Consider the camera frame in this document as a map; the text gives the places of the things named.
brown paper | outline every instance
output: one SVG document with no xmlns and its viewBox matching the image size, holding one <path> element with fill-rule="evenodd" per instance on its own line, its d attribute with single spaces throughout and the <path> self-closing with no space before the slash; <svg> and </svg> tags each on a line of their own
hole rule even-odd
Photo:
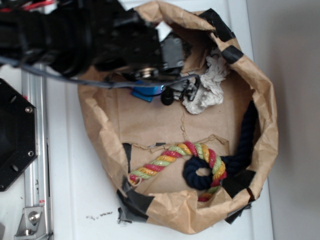
<svg viewBox="0 0 320 240">
<path fill-rule="evenodd" d="M 166 21 L 181 38 L 192 42 L 194 47 L 184 72 L 201 69 L 215 44 L 221 51 L 230 45 L 240 49 L 236 39 L 221 41 L 212 33 L 215 28 L 207 21 L 171 4 L 154 1 L 135 10 L 147 21 Z M 248 57 L 243 56 L 231 68 L 234 71 L 221 83 L 223 103 L 209 107 L 199 115 L 188 113 L 179 101 L 165 106 L 159 97 L 149 103 L 133 97 L 129 89 L 79 86 L 88 136 L 117 189 L 122 190 L 123 176 L 128 176 L 129 167 L 122 143 L 132 144 L 132 170 L 154 160 L 169 146 L 185 140 L 206 143 L 221 156 L 235 154 L 242 118 L 253 99 L 259 114 L 260 136 L 248 167 L 256 172 L 249 188 L 255 199 L 259 197 L 278 153 L 275 93 L 270 80 Z M 101 81 L 104 74 L 92 68 L 83 78 Z M 150 147 L 156 143 L 166 145 Z M 177 159 L 136 187 L 136 192 L 155 197 L 146 213 L 149 223 L 194 234 L 248 204 L 251 196 L 246 189 L 231 198 L 222 187 L 210 201 L 198 202 L 201 192 L 188 187 L 182 176 L 187 160 Z"/>
</svg>

rope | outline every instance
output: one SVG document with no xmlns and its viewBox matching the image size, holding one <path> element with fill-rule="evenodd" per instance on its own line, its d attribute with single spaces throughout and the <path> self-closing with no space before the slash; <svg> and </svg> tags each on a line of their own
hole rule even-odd
<svg viewBox="0 0 320 240">
<path fill-rule="evenodd" d="M 186 141 L 184 143 L 179 143 L 175 146 L 171 146 L 169 150 L 164 151 L 160 156 L 158 156 L 154 161 L 149 164 L 145 164 L 143 167 L 132 171 L 129 174 L 130 182 L 133 185 L 137 185 L 140 181 L 149 179 L 151 176 L 155 176 L 158 172 L 161 172 L 165 167 L 173 163 L 177 158 L 182 156 L 193 155 L 198 160 L 204 160 L 205 163 L 212 169 L 211 184 L 209 182 L 209 187 L 211 187 L 207 193 L 204 193 L 198 198 L 200 202 L 208 201 L 213 194 L 218 190 L 220 186 L 220 180 L 227 177 L 226 165 L 221 160 L 221 157 L 216 155 L 215 151 L 209 149 L 207 145 L 200 143 L 191 143 Z M 188 163 L 190 166 L 194 164 L 193 158 Z M 205 180 L 205 185 L 208 186 L 208 179 Z"/>
<path fill-rule="evenodd" d="M 236 149 L 236 155 L 221 157 L 226 165 L 228 176 L 234 176 L 241 169 L 246 168 L 251 163 L 257 117 L 258 112 L 255 103 L 250 101 L 241 123 L 240 140 Z"/>
<path fill-rule="evenodd" d="M 151 176 L 161 172 L 177 158 L 193 155 L 185 163 L 183 177 L 191 188 L 198 190 L 209 189 L 198 198 L 199 202 L 207 202 L 219 189 L 220 180 L 225 179 L 227 174 L 233 176 L 241 169 L 250 165 L 257 116 L 258 112 L 255 104 L 253 101 L 250 101 L 241 123 L 240 140 L 235 156 L 220 157 L 205 144 L 193 144 L 186 141 L 170 147 L 169 150 L 163 152 L 156 160 L 132 171 L 129 175 L 130 182 L 133 185 L 137 185 L 140 181 L 149 179 Z M 200 168 L 210 168 L 212 169 L 212 174 L 210 176 L 199 176 L 196 171 Z"/>
</svg>

braided rope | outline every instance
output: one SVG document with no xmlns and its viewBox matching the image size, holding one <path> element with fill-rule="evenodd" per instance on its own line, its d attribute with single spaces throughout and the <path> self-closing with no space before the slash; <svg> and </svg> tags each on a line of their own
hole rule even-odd
<svg viewBox="0 0 320 240">
<path fill-rule="evenodd" d="M 212 169 L 212 183 L 211 188 L 207 193 L 204 193 L 198 198 L 200 202 L 207 202 L 213 194 L 218 190 L 220 186 L 220 180 L 227 177 L 226 165 L 221 160 L 221 157 L 216 155 L 215 151 L 209 149 L 207 145 L 201 143 L 192 143 L 186 141 L 179 143 L 175 146 L 171 146 L 169 150 L 164 151 L 154 161 L 149 164 L 145 164 L 143 167 L 137 170 L 131 171 L 129 174 L 130 182 L 133 185 L 137 185 L 140 181 L 147 180 L 151 176 L 161 172 L 165 167 L 173 163 L 177 158 L 182 156 L 193 155 L 199 157 L 209 164 Z"/>
<path fill-rule="evenodd" d="M 234 156 L 222 156 L 221 159 L 226 164 L 228 176 L 234 176 L 241 169 L 246 168 L 251 163 L 251 155 L 254 148 L 254 132 L 258 111 L 255 103 L 250 101 L 248 108 L 243 116 L 239 144 Z"/>
</svg>

white surface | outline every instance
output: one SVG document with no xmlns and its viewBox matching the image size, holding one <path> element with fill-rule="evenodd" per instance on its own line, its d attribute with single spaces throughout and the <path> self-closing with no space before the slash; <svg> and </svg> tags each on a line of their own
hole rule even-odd
<svg viewBox="0 0 320 240">
<path fill-rule="evenodd" d="M 128 9 L 141 4 L 141 1 L 128 2 Z M 231 2 L 237 7 L 230 7 Z M 171 3 L 189 11 L 213 8 L 227 24 L 232 23 L 242 49 L 253 57 L 245 0 L 175 0 Z M 77 86 L 48 81 L 48 119 L 55 240 L 273 239 L 267 184 L 252 210 L 245 210 L 233 225 L 221 221 L 197 235 L 145 223 L 118 224 L 116 194 L 85 132 Z"/>
<path fill-rule="evenodd" d="M 274 238 L 320 236 L 320 2 L 247 0 L 254 59 L 275 86 L 279 155 L 269 177 Z"/>
<path fill-rule="evenodd" d="M 21 71 L 8 66 L 0 69 L 0 78 L 21 93 Z M 0 223 L 5 226 L 3 240 L 12 240 L 17 233 L 25 207 L 25 180 L 22 174 L 11 187 L 0 192 Z"/>
</svg>

white frayed rope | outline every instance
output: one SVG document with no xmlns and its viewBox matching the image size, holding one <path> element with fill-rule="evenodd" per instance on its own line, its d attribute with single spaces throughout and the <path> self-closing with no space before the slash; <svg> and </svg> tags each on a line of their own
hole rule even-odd
<svg viewBox="0 0 320 240">
<path fill-rule="evenodd" d="M 207 107 L 221 104 L 224 100 L 224 92 L 220 87 L 221 81 L 230 73 L 227 61 L 221 56 L 218 48 L 211 51 L 206 57 L 208 69 L 200 76 L 201 84 L 193 101 L 184 98 L 182 104 L 191 114 L 200 114 Z"/>
</svg>

